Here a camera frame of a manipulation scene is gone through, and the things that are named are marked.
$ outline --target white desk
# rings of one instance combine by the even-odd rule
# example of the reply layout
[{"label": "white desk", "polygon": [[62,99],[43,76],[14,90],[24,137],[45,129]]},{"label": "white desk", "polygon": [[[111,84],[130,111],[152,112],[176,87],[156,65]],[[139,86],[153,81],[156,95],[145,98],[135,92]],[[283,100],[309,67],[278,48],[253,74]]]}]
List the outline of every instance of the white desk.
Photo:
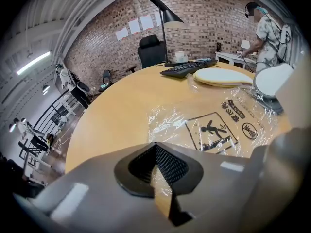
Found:
[{"label": "white desk", "polygon": [[239,58],[236,54],[232,54],[232,53],[225,53],[225,52],[215,52],[216,53],[216,60],[219,60],[219,58],[223,58],[225,60],[229,61],[230,65],[234,65],[234,63],[240,63],[243,64],[243,69],[245,69],[246,64],[245,62],[249,65],[249,67],[252,67],[254,69],[256,69],[256,61],[253,61],[251,59],[248,58]]}]

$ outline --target printed warning sign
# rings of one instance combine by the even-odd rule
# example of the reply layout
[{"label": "printed warning sign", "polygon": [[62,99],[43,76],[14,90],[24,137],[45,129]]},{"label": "printed warning sign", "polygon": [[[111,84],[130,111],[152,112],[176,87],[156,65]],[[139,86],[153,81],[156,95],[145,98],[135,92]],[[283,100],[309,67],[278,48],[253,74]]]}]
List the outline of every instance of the printed warning sign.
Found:
[{"label": "printed warning sign", "polygon": [[186,127],[195,149],[200,151],[219,153],[238,142],[217,112],[190,119]]}]

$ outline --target fluorescent light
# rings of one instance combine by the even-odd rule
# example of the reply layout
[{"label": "fluorescent light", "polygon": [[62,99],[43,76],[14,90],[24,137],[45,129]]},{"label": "fluorescent light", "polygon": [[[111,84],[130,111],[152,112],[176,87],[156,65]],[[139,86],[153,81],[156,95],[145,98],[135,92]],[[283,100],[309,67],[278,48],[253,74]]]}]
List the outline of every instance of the fluorescent light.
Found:
[{"label": "fluorescent light", "polygon": [[49,56],[51,52],[47,52],[41,56],[39,56],[38,58],[34,59],[33,61],[29,62],[26,66],[24,66],[22,69],[20,69],[19,71],[17,71],[17,74],[20,75],[22,74],[25,70],[27,70],[29,67],[31,67],[32,65],[34,65],[35,63],[37,63],[38,61],[44,59],[45,57]]},{"label": "fluorescent light", "polygon": [[45,87],[42,92],[45,93],[46,91],[48,91],[49,88],[50,88],[49,86]]},{"label": "fluorescent light", "polygon": [[10,132],[12,132],[16,127],[16,124],[14,123],[11,127],[10,127]]}]

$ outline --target white ceiling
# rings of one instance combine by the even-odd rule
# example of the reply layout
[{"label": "white ceiling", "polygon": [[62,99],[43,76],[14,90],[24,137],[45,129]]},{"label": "white ceiling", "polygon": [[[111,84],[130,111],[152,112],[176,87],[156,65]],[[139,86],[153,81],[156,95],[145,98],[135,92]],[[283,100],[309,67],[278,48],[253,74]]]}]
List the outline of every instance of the white ceiling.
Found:
[{"label": "white ceiling", "polygon": [[[87,10],[99,1],[29,0],[23,6],[0,44],[0,120],[13,110],[23,92],[35,83],[39,84],[42,77],[54,73],[52,64],[62,54],[61,47],[66,45]],[[20,76],[16,74],[48,51],[52,52],[50,58]]]}]

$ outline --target white shirt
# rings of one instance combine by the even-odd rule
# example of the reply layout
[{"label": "white shirt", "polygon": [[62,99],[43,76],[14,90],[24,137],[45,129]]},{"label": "white shirt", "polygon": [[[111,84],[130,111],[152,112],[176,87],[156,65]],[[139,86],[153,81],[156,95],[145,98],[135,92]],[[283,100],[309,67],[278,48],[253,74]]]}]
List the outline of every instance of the white shirt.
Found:
[{"label": "white shirt", "polygon": [[263,41],[257,58],[258,63],[265,63],[264,67],[275,67],[278,64],[277,51],[281,30],[279,24],[269,15],[265,15],[258,23],[256,35]]},{"label": "white shirt", "polygon": [[65,116],[61,116],[61,117],[60,117],[60,121],[61,121],[61,122],[67,122],[68,119],[67,119],[67,117],[65,117]]},{"label": "white shirt", "polygon": [[35,134],[33,130],[26,124],[26,122],[18,122],[17,127],[21,134],[26,133],[26,138],[28,139],[28,141],[32,140]]},{"label": "white shirt", "polygon": [[72,91],[76,87],[74,82],[71,80],[70,75],[68,74],[68,70],[61,70],[59,77],[63,84],[67,82],[67,88],[69,91]]}]

